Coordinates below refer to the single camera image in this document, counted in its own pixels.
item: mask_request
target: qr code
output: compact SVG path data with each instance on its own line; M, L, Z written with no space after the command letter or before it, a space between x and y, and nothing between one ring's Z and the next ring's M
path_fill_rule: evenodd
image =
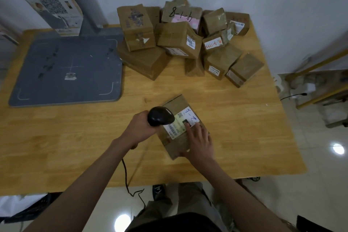
M59 0L40 0L40 2L51 14L67 14L67 10Z

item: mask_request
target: tiled floor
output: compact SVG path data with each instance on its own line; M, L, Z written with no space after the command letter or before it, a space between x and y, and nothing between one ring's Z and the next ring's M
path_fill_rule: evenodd
M308 172L303 175L262 177L259 182L244 180L244 184L278 216L296 223L301 215L334 232L348 231L348 129L327 129L324 119L333 122L344 118L347 105L337 104L325 108L311 105L301 110L295 108L293 99L282 101L293 129L298 147ZM333 145L341 144L346 152L338 155ZM136 191L142 187L131 187ZM141 194L145 203L152 199L151 187ZM213 189L208 182L204 188L209 197ZM168 194L174 203L171 214L177 209L177 184L168 185ZM130 197L124 187L108 188L94 209L84 232L114 230L117 216L138 214L143 205L136 196ZM20 224L0 225L0 232L18 232Z

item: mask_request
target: pants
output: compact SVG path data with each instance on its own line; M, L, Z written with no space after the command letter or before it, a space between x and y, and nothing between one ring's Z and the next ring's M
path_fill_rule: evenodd
M154 201L149 201L146 208L130 223L126 232L139 225L167 217L172 200L166 195L158 194ZM202 183L180 183L179 205L177 213L195 212L208 217L222 231L228 232L219 212L206 196Z

